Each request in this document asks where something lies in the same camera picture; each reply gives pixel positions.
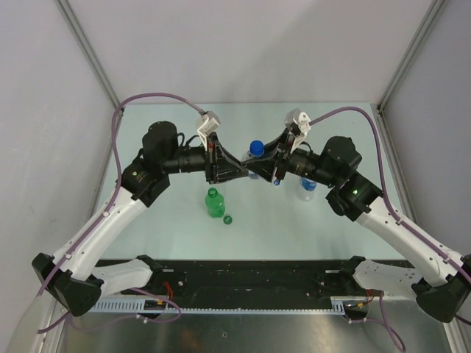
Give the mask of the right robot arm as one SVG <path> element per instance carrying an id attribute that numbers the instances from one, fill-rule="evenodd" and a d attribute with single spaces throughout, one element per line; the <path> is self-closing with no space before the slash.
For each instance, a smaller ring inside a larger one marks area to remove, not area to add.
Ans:
<path id="1" fill-rule="evenodd" d="M 387 200 L 384 190 L 358 173 L 361 155 L 350 138 L 330 138 L 321 154 L 293 149 L 293 140 L 283 132 L 243 167 L 275 184 L 292 173 L 328 186 L 326 199 L 335 214 L 374 232 L 411 264 L 399 268 L 353 257 L 339 277 L 340 288 L 348 295 L 384 290 L 414 300 L 438 321 L 451 322 L 470 294 L 470 257 L 425 234 Z"/>

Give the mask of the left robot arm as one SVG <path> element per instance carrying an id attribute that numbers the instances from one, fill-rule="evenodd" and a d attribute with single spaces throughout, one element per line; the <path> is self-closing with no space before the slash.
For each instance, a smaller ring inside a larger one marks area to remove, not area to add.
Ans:
<path id="1" fill-rule="evenodd" d="M 184 146 L 179 137 L 169 121 L 151 125 L 138 156 L 119 175 L 103 207 L 61 249 L 53 255 L 40 253 L 32 261 L 42 288 L 71 315 L 84 315 L 102 297 L 123 290 L 140 288 L 153 294 L 161 289 L 163 268 L 149 256 L 105 267 L 97 263 L 127 225 L 170 186 L 170 175 L 202 171 L 208 183 L 219 184 L 248 174 L 215 132 L 205 146 Z"/>

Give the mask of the blue label bottle white cap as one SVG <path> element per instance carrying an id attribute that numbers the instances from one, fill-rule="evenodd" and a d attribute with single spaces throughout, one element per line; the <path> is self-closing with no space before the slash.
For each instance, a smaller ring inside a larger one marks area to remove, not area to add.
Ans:
<path id="1" fill-rule="evenodd" d="M 314 198 L 317 183 L 311 179 L 300 177 L 300 188 L 298 194 L 301 200 L 310 201 Z"/>

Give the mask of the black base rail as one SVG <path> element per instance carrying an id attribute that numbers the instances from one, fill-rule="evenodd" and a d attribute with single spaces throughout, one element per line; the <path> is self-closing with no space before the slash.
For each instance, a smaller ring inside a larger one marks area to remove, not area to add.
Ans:
<path id="1" fill-rule="evenodd" d="M 357 284 L 347 260 L 158 260 L 163 270 L 148 293 L 171 293 L 177 304 L 280 304 L 304 307 L 330 297 L 369 301 L 379 290 Z"/>

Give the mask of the aluminium frame post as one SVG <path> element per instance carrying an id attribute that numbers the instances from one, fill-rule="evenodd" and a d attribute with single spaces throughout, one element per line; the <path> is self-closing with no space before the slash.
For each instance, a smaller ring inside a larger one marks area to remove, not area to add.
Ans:
<path id="1" fill-rule="evenodd" d="M 425 45 L 426 40 L 436 26 L 445 8 L 449 4 L 447 0 L 433 0 L 427 9 L 419 27 L 417 28 L 414 36 L 411 39 L 397 69 L 395 70 L 391 80 L 389 81 L 386 89 L 381 96 L 377 108 L 380 112 L 384 111 L 389 102 L 394 97 L 397 89 L 400 87 L 402 81 L 405 79 L 406 74 L 411 69 L 414 61 L 419 55 L 422 47 Z"/>
<path id="2" fill-rule="evenodd" d="M 74 37 L 80 51 L 82 52 L 85 61 L 88 63 L 93 75 L 102 88 L 108 101 L 113 108 L 117 108 L 120 104 L 119 98 L 110 83 L 110 80 L 105 72 L 103 65 L 100 62 L 96 51 L 94 50 L 91 42 L 88 39 L 82 24 L 80 23 L 70 1 L 67 0 L 54 0 L 61 16 L 67 24 L 72 36 Z"/>

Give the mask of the green bottle cap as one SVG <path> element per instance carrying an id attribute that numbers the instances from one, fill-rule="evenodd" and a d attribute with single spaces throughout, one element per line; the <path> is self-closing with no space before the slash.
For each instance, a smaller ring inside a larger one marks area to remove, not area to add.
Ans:
<path id="1" fill-rule="evenodd" d="M 231 215 L 226 215 L 225 217 L 223 217 L 223 222 L 226 225 L 232 224 L 232 222 L 233 222 L 232 216 Z"/>

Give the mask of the clear bottle blue cap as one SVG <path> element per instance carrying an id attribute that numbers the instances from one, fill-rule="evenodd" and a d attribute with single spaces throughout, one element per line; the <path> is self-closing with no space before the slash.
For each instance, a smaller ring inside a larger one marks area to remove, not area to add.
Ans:
<path id="1" fill-rule="evenodd" d="M 254 158 L 262 157 L 264 154 L 264 143 L 260 140 L 253 140 L 249 149 L 242 155 L 241 164 L 247 169 L 245 162 Z M 252 180 L 259 179 L 259 175 L 247 169 L 247 176 Z"/>

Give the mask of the left aluminium frame post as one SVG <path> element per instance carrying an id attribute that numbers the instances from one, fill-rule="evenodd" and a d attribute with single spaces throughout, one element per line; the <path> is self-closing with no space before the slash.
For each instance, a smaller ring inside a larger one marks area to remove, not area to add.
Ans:
<path id="1" fill-rule="evenodd" d="M 82 24 L 80 23 L 70 1 L 67 0 L 54 0 L 61 16 L 67 24 L 72 36 L 74 37 L 80 51 L 82 52 L 85 61 L 88 63 L 93 75 L 102 88 L 108 101 L 113 108 L 117 108 L 120 104 L 119 98 L 110 83 L 110 80 L 105 72 L 103 65 L 100 62 L 96 51 L 94 50 L 91 42 L 88 39 Z"/>

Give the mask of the right aluminium frame post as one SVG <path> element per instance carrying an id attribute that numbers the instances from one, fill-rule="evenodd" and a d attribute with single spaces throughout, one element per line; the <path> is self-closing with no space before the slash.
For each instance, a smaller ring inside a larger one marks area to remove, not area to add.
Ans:
<path id="1" fill-rule="evenodd" d="M 395 70 L 391 80 L 389 81 L 386 89 L 381 96 L 377 108 L 380 112 L 384 111 L 389 102 L 394 97 L 397 89 L 400 87 L 402 81 L 405 79 L 406 74 L 411 69 L 414 61 L 419 55 L 422 47 L 425 45 L 426 40 L 436 26 L 445 8 L 449 4 L 447 0 L 433 0 L 427 9 L 419 27 L 417 28 L 414 36 L 411 39 L 397 69 Z"/>

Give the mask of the green plastic bottle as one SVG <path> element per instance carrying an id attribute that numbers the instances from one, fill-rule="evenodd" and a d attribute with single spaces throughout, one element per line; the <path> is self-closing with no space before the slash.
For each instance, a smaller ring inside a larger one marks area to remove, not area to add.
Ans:
<path id="1" fill-rule="evenodd" d="M 225 214 L 224 197 L 216 188 L 209 188 L 205 196 L 205 205 L 211 218 L 222 218 Z"/>

